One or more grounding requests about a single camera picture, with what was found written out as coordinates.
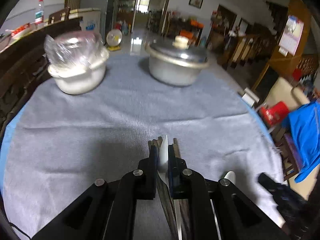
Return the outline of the dark chopstick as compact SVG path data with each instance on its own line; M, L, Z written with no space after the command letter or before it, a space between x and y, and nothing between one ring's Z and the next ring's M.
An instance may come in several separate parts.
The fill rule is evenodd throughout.
M181 158L180 149L179 149L179 146L178 146L178 140L176 138L173 139L173 144L172 145L173 145L173 148L174 148L175 157Z
M159 136L157 139L152 140L152 144L156 146L158 150L160 150L162 142L163 142L163 138L161 136Z
M148 141L148 146L150 147L151 145L153 145L152 140ZM169 189L167 189L167 186L161 180L159 174L157 177L157 192L162 205L162 209L164 211L165 218L167 220L167 224L169 226L172 239L178 239L177 231L176 231L175 216L174 216L173 200L170 196Z
M181 220L182 220L181 221L182 239L191 239L188 200L180 199L179 205L180 205Z

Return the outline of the white plastic spoon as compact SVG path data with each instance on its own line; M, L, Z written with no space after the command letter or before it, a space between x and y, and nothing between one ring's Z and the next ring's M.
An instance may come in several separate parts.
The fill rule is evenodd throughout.
M234 171L228 171L225 176L224 179L228 179L229 181L231 181L233 184L236 183L236 174Z
M161 180L167 186L167 189L169 189L168 161L169 161L168 136L165 135L159 149L157 171ZM182 240L182 217L181 217L179 200L173 200L173 204L174 204L174 216L175 216L177 236L179 240Z

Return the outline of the blue jacket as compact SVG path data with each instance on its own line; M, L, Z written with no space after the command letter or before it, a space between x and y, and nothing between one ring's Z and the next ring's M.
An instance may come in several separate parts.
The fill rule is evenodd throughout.
M313 101L290 112L281 125L290 131L302 162L295 178L300 183L319 165L319 102Z

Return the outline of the grey table cloth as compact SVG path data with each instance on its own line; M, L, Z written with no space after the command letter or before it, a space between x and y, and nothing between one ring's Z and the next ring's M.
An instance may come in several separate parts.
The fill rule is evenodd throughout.
M236 174L237 187L277 225L283 219L257 182L281 181L278 151L257 113L210 70L189 87L152 78L146 57L112 56L93 91L41 84L5 132L3 200L21 239L40 231L98 178L120 179L149 155L148 141L176 138L189 168L210 180Z

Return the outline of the small white step stool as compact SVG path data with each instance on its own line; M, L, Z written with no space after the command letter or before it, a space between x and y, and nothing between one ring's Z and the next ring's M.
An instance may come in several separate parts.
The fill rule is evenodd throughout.
M259 101L259 97L254 94L248 87L243 91L238 92L242 100L249 106L254 107Z

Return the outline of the red child chair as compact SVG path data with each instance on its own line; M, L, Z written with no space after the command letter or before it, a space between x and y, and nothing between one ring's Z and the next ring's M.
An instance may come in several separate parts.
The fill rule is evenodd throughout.
M281 123L289 112L287 105L283 101L273 106L263 105L258 110L263 122L269 128Z

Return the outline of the aluminium pot with lid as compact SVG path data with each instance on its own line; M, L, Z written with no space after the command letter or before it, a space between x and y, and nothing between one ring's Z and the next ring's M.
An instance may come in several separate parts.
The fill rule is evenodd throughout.
M146 43L145 51L149 54L150 74L172 86L192 85L209 66L206 50L190 46L189 39L184 36Z

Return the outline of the white bowl with plastic bag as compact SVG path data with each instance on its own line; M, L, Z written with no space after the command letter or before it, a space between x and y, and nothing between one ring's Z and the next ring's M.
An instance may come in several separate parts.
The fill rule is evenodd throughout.
M87 93L105 77L110 54L99 33L79 30L55 38L47 35L44 51L49 75L66 94Z

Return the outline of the small white fan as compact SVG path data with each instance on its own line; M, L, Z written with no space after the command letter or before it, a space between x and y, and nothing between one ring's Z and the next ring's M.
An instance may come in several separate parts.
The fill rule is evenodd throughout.
M106 35L106 42L109 47L119 46L123 38L123 34L119 29L112 29Z

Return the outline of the dark carved wooden sideboard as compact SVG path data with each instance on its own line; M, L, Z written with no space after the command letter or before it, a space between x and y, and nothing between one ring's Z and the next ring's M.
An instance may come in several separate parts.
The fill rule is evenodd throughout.
M30 99L35 89L49 79L44 55L46 36L55 38L80 30L82 17L50 24L28 34L1 52L1 138L5 128Z

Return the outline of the white chest freezer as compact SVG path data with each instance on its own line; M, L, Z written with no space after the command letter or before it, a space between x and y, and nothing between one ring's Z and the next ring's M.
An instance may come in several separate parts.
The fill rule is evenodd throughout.
M79 18L80 27L82 31L94 31L95 33L100 33L100 16L101 10L99 8L81 8L73 9L69 13L69 19Z

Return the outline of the clear plastic water bottle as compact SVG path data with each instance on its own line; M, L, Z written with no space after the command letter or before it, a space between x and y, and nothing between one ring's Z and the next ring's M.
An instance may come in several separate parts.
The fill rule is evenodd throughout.
M38 1L38 9L35 12L35 25L39 26L44 21L44 0Z

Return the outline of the red patterned bowl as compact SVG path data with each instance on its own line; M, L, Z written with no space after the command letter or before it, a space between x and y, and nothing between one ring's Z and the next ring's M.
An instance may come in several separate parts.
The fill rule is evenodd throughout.
M14 40L19 40L30 31L32 31L31 24L24 24L11 32L11 38Z

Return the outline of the wall calendar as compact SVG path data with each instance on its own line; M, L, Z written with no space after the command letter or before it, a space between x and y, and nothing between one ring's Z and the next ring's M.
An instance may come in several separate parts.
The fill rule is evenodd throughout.
M289 15L283 34L279 42L279 52L287 56L287 54L295 55L300 38L302 36L304 23L296 16Z

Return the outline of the framed wall picture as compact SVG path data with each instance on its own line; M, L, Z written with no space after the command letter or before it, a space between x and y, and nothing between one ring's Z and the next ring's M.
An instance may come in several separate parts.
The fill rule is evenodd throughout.
M189 5L201 9L203 0L189 0Z

